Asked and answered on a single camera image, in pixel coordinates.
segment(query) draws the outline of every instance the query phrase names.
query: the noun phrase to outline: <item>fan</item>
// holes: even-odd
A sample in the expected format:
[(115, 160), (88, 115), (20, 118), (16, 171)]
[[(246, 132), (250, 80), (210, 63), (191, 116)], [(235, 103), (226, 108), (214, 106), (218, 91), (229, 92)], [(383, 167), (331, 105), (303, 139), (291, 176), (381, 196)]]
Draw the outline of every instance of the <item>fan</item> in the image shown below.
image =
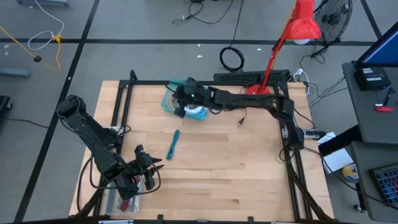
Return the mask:
[(317, 40), (317, 44), (325, 47), (312, 54), (311, 57), (340, 41), (341, 35), (347, 28), (352, 11), (352, 0), (323, 0), (319, 4), (314, 11), (314, 19), (319, 24), (322, 33), (321, 38)]

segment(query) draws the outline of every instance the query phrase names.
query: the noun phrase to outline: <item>wooden table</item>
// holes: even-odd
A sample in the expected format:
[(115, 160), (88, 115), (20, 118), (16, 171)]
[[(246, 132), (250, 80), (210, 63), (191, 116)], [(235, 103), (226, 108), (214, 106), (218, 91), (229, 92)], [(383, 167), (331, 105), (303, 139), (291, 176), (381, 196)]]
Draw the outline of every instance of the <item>wooden table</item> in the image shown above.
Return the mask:
[[(118, 85), (116, 81), (102, 84), (94, 117), (103, 126), (111, 123)], [(241, 89), (216, 87), (232, 93)], [(164, 93), (163, 85), (133, 86), (127, 117), (132, 130), (125, 135), (122, 150), (123, 158), (130, 161), (135, 158), (135, 147), (142, 144), (152, 157), (163, 159), (159, 163), (165, 165), (160, 170), (162, 186), (153, 194), (143, 195), (141, 209), (134, 216), (113, 218), (155, 220), (163, 214), (165, 220), (246, 221), (252, 216), (255, 221), (294, 221), (286, 167), (278, 157), (282, 149), (279, 122), (267, 110), (248, 108), (242, 126), (237, 123), (244, 110), (209, 114), (205, 121), (181, 119), (160, 106)], [(289, 95), (295, 108), (310, 118), (304, 85), (289, 83)], [(301, 128), (312, 127), (297, 114), (295, 117)], [(180, 138), (173, 159), (167, 161), (165, 156), (176, 129), (181, 131)], [(306, 140), (305, 145), (318, 149), (314, 140)], [(308, 191), (333, 217), (321, 159), (309, 151), (301, 151), (301, 155)], [(86, 149), (83, 163), (88, 158), (90, 151)], [(95, 191), (89, 183), (88, 170), (83, 174), (81, 206)], [(93, 171), (97, 183), (100, 174), (95, 168)], [(104, 194), (102, 214), (107, 193)], [(298, 195), (300, 214), (305, 217), (301, 194)], [(75, 193), (70, 214), (76, 212)]]

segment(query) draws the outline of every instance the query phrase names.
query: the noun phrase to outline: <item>blue screen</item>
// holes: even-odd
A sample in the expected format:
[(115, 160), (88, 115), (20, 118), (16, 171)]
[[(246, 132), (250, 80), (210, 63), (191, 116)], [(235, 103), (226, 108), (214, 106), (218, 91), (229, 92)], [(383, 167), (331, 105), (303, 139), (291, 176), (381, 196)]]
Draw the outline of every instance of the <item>blue screen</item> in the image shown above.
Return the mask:
[(364, 63), (388, 63), (398, 66), (398, 31), (365, 58)]

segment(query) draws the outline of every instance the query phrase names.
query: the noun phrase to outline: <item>red desk lamp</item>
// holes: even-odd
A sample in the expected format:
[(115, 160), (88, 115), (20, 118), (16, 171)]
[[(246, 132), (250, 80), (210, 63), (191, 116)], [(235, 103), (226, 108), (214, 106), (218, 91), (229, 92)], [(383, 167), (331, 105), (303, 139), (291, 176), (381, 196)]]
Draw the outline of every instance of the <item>red desk lamp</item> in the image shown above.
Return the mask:
[(246, 94), (269, 94), (267, 82), (269, 74), (274, 67), (276, 56), (286, 40), (295, 40), (298, 44), (306, 44), (310, 39), (321, 37), (321, 30), (317, 22), (312, 19), (314, 0), (297, 0), (293, 2), (294, 9), (287, 21), (285, 28), (272, 48), (272, 54), (268, 61), (262, 85), (253, 85), (246, 90)]

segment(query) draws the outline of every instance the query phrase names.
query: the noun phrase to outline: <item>computer monitor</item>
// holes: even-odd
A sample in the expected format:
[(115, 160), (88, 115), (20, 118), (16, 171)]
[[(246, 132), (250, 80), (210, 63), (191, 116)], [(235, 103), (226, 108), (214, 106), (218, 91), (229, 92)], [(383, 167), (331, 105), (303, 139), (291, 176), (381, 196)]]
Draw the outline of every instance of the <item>computer monitor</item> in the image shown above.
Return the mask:
[(398, 22), (356, 62), (360, 67), (398, 67)]

